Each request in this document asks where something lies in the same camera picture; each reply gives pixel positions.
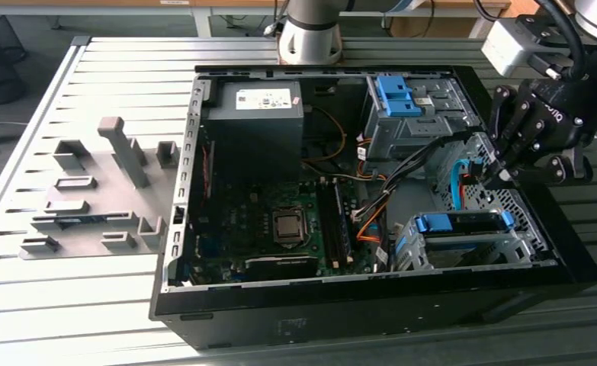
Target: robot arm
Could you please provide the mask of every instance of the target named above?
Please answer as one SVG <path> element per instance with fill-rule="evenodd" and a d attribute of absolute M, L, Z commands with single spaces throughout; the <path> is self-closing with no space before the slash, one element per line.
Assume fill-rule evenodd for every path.
<path fill-rule="evenodd" d="M 510 180 L 564 184 L 592 178 L 582 147 L 597 131 L 597 0 L 576 1 L 576 22 L 593 38 L 577 35 L 556 2 L 536 1 L 553 18 L 500 19 L 482 48 L 501 75 L 529 66 L 542 76 L 517 91 L 496 88 L 488 122 L 496 159 L 484 174 L 494 188 Z"/>
<path fill-rule="evenodd" d="M 341 11 L 398 11 L 417 0 L 290 0 L 278 41 L 280 57 L 292 65 L 325 65 L 341 58 L 337 19 Z"/>

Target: floor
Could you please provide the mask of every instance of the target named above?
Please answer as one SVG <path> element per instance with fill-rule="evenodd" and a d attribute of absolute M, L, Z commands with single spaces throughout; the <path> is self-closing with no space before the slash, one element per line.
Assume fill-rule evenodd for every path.
<path fill-rule="evenodd" d="M 28 84 L 28 94 L 16 102 L 0 105 L 0 122 L 29 122 L 41 100 L 58 63 L 65 55 L 70 40 L 76 36 L 94 37 L 194 37 L 194 21 L 185 16 L 93 16 L 61 17 L 58 30 L 50 30 L 45 17 L 9 17 L 28 58 L 16 65 L 16 70 Z M 270 17 L 249 16 L 234 20 L 228 28 L 225 20 L 213 17 L 214 37 L 258 37 Z M 341 19 L 344 37 L 386 37 L 378 18 Z M 0 173 L 22 127 L 0 125 Z"/>

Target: blue cable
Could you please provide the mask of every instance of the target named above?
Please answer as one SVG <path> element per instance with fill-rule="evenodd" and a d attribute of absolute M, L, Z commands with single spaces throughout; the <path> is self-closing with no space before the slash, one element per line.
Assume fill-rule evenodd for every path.
<path fill-rule="evenodd" d="M 482 160 L 476 159 L 476 164 L 481 164 Z M 461 195 L 458 194 L 458 169 L 470 164 L 469 159 L 458 159 L 452 165 L 452 177 L 449 179 L 449 192 L 452 193 L 452 206 L 454 210 L 462 210 Z"/>

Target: power supply label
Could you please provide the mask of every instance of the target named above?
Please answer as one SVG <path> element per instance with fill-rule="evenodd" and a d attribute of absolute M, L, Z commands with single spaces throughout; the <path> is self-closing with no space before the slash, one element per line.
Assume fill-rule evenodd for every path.
<path fill-rule="evenodd" d="M 236 94 L 237 110 L 290 109 L 289 89 L 240 89 Z"/>

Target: aluminum table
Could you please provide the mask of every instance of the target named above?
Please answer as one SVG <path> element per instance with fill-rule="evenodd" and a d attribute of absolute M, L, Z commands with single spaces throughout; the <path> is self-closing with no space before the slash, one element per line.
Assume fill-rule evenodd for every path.
<path fill-rule="evenodd" d="M 120 115 L 142 149 L 180 140 L 193 67 L 274 64 L 274 44 L 254 38 L 76 40 L 0 176 L 0 364 L 589 364 L 597 365 L 597 286 L 504 322 L 361 339 L 196 352 L 148 319 L 156 255 L 24 261 L 22 231 L 60 174 L 50 154 L 97 116 Z M 473 40 L 346 39 L 345 61 L 462 64 L 488 90 L 502 79 Z M 597 262 L 594 182 L 553 194 Z"/>

